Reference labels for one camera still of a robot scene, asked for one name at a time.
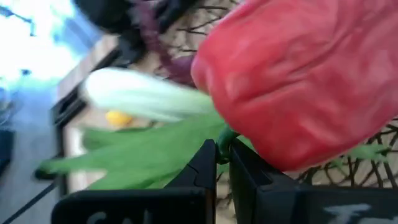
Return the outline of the black aluminium table frame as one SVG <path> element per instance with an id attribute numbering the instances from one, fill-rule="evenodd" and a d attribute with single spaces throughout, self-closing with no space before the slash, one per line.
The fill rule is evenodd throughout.
<path id="1" fill-rule="evenodd" d="M 58 85 L 58 101 L 52 108 L 56 129 L 57 157 L 67 156 L 65 127 L 86 109 L 87 103 L 79 95 L 79 87 L 90 72 L 109 66 L 126 68 L 131 63 L 123 59 L 119 40 L 115 35 L 105 34 L 79 63 L 62 78 Z"/>

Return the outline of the green leafy lettuce bunch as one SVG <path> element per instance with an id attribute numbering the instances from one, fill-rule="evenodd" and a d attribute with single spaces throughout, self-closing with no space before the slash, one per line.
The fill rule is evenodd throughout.
<path id="1" fill-rule="evenodd" d="M 117 131 L 86 128 L 82 146 L 86 153 L 75 157 L 48 159 L 35 171 L 38 179 L 72 172 L 104 172 L 104 177 L 90 184 L 90 189 L 148 189 L 163 187 L 177 176 L 207 139 L 215 140 L 221 150 L 217 157 L 223 166 L 231 162 L 229 151 L 239 139 L 262 161 L 282 172 L 293 172 L 333 162 L 341 165 L 343 157 L 385 162 L 383 145 L 362 144 L 342 152 L 309 149 L 294 151 L 289 136 L 293 126 L 281 123 L 251 130 L 243 122 L 237 131 L 228 127 L 215 112 L 199 114 L 158 128 L 137 126 Z"/>

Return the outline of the yellow lemon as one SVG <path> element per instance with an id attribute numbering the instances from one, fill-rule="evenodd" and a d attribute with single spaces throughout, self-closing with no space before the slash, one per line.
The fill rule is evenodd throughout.
<path id="1" fill-rule="evenodd" d="M 118 128 L 126 127 L 133 121 L 132 116 L 115 110 L 106 112 L 105 118 L 110 125 Z"/>

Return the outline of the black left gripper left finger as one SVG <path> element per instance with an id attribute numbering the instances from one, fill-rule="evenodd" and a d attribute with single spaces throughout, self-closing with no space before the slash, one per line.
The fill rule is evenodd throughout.
<path id="1" fill-rule="evenodd" d="M 162 189 L 82 190 L 61 199 L 51 224 L 215 224 L 216 144 L 207 139 Z"/>

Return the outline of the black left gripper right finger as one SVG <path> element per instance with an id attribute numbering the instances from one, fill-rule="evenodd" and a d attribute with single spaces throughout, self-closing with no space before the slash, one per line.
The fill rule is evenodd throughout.
<path id="1" fill-rule="evenodd" d="M 238 224 L 398 224 L 398 190 L 301 184 L 238 139 L 229 178 Z"/>

